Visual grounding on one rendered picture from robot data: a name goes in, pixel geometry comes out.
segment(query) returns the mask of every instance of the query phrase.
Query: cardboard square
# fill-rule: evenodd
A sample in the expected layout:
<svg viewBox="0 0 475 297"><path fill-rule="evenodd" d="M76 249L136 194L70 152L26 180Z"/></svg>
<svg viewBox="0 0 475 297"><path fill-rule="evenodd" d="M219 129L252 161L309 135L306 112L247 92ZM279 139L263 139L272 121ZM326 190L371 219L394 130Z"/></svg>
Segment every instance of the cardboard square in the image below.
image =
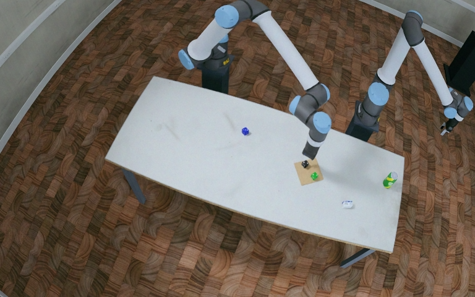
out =
<svg viewBox="0 0 475 297"><path fill-rule="evenodd" d="M302 186L306 184L311 184L311 183L316 183L317 181L322 181L323 180L323 174L322 171L320 170L319 163L317 159L307 159L309 162L309 166L307 168L304 168L302 166L302 161L294 163L295 170L297 171L297 175L299 176L300 179L300 184ZM312 173L316 172L319 177L316 180L313 180L311 175Z"/></svg>

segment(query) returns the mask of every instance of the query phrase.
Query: gray metal table leg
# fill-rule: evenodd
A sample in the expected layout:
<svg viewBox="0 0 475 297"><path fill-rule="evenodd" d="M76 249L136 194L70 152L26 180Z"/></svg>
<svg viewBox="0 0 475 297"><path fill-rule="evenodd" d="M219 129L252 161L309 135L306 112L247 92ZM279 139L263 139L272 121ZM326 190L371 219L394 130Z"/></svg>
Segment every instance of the gray metal table leg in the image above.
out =
<svg viewBox="0 0 475 297"><path fill-rule="evenodd" d="M362 249L361 251L357 252L353 256L341 261L340 267L341 268L347 268L350 265L353 265L354 263L358 262L359 260L363 259L366 256L371 255L375 251L373 249Z"/></svg>
<svg viewBox="0 0 475 297"><path fill-rule="evenodd" d="M129 170L126 170L124 168L122 168L122 172L126 176L126 180L127 180L127 182L129 182L129 186L132 188L132 191L134 192L135 196L137 197L137 200L141 204L145 204L145 196L143 195L143 192L140 189L139 183L137 182L134 173L130 172Z"/></svg>

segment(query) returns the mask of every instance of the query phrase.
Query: soda can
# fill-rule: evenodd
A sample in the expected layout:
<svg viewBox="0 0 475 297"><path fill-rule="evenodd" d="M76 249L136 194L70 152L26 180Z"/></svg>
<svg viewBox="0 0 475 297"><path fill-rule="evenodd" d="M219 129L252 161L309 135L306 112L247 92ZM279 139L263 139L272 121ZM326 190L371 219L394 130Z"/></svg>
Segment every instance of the soda can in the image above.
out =
<svg viewBox="0 0 475 297"><path fill-rule="evenodd" d="M389 189L397 180L398 174L393 171L383 180L383 186Z"/></svg>

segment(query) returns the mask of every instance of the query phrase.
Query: table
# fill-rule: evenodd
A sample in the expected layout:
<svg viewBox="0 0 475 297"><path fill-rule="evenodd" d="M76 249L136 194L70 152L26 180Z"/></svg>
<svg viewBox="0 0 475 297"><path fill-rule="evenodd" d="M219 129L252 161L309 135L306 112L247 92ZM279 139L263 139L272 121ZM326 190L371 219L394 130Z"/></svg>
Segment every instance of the table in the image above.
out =
<svg viewBox="0 0 475 297"><path fill-rule="evenodd" d="M391 253L404 158L332 129L317 155L323 181L301 186L294 163L306 159L308 132L291 114L154 77L106 160L123 168L141 203L134 174L234 212L364 248L342 267L374 251ZM399 181L385 189L391 171ZM342 208L344 200L353 208Z"/></svg>

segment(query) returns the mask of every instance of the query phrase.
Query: gray wall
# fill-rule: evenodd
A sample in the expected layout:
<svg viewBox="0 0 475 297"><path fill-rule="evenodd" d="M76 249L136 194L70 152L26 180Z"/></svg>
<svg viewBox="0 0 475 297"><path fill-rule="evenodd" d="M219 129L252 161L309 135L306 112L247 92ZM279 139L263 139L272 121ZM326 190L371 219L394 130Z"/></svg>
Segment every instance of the gray wall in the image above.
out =
<svg viewBox="0 0 475 297"><path fill-rule="evenodd" d="M424 23L465 42L472 30L475 31L475 12L450 0L376 0L402 13L414 10L422 14ZM463 0L475 6L475 0Z"/></svg>
<svg viewBox="0 0 475 297"><path fill-rule="evenodd" d="M38 16L41 9L32 8L36 4L46 9L53 0L18 0L11 5L9 20L14 22L25 15ZM70 47L73 41L103 12L113 0L66 0L54 11L12 54L12 56L0 67L0 137L5 134L7 128L17 116L34 89L40 84L48 71L58 61L62 54ZM19 3L29 3L30 8L20 9ZM13 30L14 36L6 28L12 28L12 24L0 23L0 53L1 47L7 48L7 41L13 41L29 24L23 21L14 22L18 29Z"/></svg>

